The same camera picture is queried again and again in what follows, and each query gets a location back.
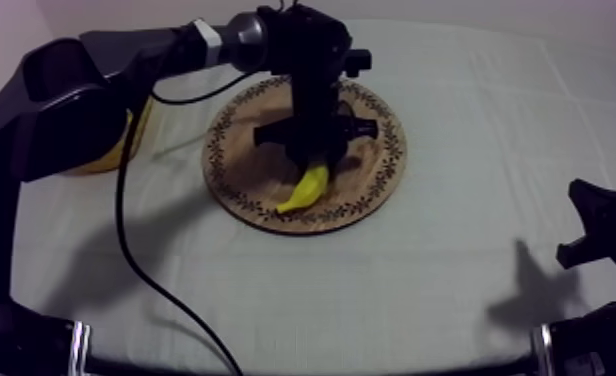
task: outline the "banana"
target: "banana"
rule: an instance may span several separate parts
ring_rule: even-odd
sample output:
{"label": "banana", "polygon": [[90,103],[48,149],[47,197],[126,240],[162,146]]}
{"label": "banana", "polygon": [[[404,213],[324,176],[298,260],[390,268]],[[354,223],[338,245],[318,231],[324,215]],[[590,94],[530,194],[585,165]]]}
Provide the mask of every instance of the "banana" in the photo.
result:
{"label": "banana", "polygon": [[327,190],[329,169],[324,162],[311,163],[294,188],[289,201],[276,207],[279,214],[312,206]]}

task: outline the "wooden plate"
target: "wooden plate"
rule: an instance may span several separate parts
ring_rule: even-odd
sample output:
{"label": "wooden plate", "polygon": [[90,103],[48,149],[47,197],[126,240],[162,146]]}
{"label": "wooden plate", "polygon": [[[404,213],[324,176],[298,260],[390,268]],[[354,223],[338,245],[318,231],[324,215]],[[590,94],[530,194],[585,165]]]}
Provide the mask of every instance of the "wooden plate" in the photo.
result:
{"label": "wooden plate", "polygon": [[406,139],[390,108],[368,89],[343,81],[340,99],[355,115],[378,121],[377,140],[352,141],[337,166],[328,192],[311,208],[280,215],[299,172],[284,147],[255,147],[253,129],[292,115],[287,77],[263,81],[236,96],[217,115],[206,135],[203,172],[210,191],[232,215],[281,234],[308,235],[337,230],[375,211],[396,188],[406,164]]}

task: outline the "yellow container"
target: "yellow container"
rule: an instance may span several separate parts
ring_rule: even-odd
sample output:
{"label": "yellow container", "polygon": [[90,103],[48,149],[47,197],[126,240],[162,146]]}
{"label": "yellow container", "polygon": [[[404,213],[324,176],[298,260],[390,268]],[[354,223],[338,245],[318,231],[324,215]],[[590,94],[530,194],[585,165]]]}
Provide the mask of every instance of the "yellow container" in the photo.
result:
{"label": "yellow container", "polygon": [[[149,98],[147,103],[145,104],[145,108],[140,115],[140,122],[138,123],[138,131],[135,133],[135,137],[133,138],[133,146],[131,148],[131,159],[138,152],[138,148],[140,148],[140,142],[142,141],[142,136],[145,133],[145,128],[147,126],[147,119],[149,119],[149,114],[152,111],[152,105],[154,101]],[[121,139],[117,144],[103,157],[98,159],[97,161],[85,164],[83,166],[77,167],[70,171],[70,174],[74,175],[91,175],[98,174],[107,171],[113,171],[119,168],[119,164],[121,163],[121,152],[124,148],[124,140],[126,140],[126,134],[128,132],[128,126],[131,124],[133,120],[133,113],[128,110],[128,117],[126,120],[126,130],[124,134],[121,136]]]}

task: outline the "black cable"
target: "black cable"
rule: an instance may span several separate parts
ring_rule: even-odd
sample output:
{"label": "black cable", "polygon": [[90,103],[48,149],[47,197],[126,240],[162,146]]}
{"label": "black cable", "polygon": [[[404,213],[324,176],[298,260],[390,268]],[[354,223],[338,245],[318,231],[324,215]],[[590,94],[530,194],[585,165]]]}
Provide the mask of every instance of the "black cable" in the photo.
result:
{"label": "black cable", "polygon": [[241,81],[249,78],[250,76],[252,76],[253,74],[255,74],[256,72],[250,72],[250,73],[245,73],[243,75],[241,75],[240,77],[236,78],[235,80],[229,82],[228,84],[220,87],[217,90],[214,90],[208,94],[202,95],[200,97],[196,97],[196,98],[190,98],[190,99],[166,99],[161,97],[160,95],[156,94],[156,92],[154,91],[154,89],[152,89],[152,98],[154,98],[157,102],[159,103],[163,103],[163,104],[167,104],[169,106],[184,106],[184,105],[188,105],[188,104],[194,104],[194,103],[198,103],[198,102],[202,102],[206,99],[210,99],[214,96],[217,96],[229,89],[231,89],[232,87],[238,85]]}
{"label": "black cable", "polygon": [[[171,46],[166,50],[164,55],[161,57],[161,61],[158,65],[158,68],[155,72],[155,77],[153,77],[150,81],[151,90],[153,91],[154,84],[158,81],[161,71],[165,66],[166,60],[172,55],[175,48],[184,40],[184,33],[179,35],[175,41],[171,44]],[[207,99],[216,94],[208,94],[204,95],[202,98]],[[233,369],[236,376],[244,376],[243,371],[241,370],[238,362],[233,357],[229,349],[224,345],[224,342],[219,338],[217,333],[215,333],[212,328],[200,317],[198,316],[191,308],[189,308],[186,304],[184,304],[181,300],[173,296],[168,290],[163,288],[160,284],[154,281],[147,273],[145,273],[142,268],[138,265],[138,263],[133,258],[131,251],[128,246],[128,242],[126,240],[126,228],[124,223],[124,191],[126,185],[126,174],[128,172],[128,163],[131,158],[131,148],[133,146],[133,139],[135,138],[135,134],[138,130],[140,116],[134,116],[131,124],[128,128],[128,133],[126,135],[126,140],[124,141],[124,147],[121,153],[121,162],[119,164],[119,174],[117,176],[117,190],[115,193],[115,220],[117,226],[117,236],[119,238],[119,246],[121,247],[121,252],[124,255],[124,258],[128,262],[128,265],[133,269],[135,274],[140,277],[140,279],[145,282],[149,287],[153,288],[156,292],[162,295],[164,298],[169,300],[179,309],[181,309],[187,316],[189,316],[192,320],[194,320],[202,329],[205,331],[208,336],[212,339],[212,341],[217,345],[219,350],[222,352],[226,360],[229,362],[229,365]]]}

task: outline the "white tablecloth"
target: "white tablecloth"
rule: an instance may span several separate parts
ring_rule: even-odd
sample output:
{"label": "white tablecloth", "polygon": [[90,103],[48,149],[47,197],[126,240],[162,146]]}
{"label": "white tablecloth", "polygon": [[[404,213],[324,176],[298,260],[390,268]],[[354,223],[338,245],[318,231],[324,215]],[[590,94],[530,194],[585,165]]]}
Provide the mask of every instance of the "white tablecloth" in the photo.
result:
{"label": "white tablecloth", "polygon": [[[408,165],[391,199],[329,235],[252,229],[212,200],[200,162],[201,136],[243,85],[199,105],[157,105],[126,198],[144,268],[247,371],[429,370],[515,356],[530,328],[616,300],[611,261],[569,272],[555,261],[558,243],[582,235],[570,181],[616,189],[616,55],[460,27],[348,25],[374,57],[358,82],[406,131]],[[236,75],[221,68],[159,89],[191,96]],[[125,265],[114,181],[24,187],[14,297],[92,324],[97,355],[224,369],[202,332]]]}

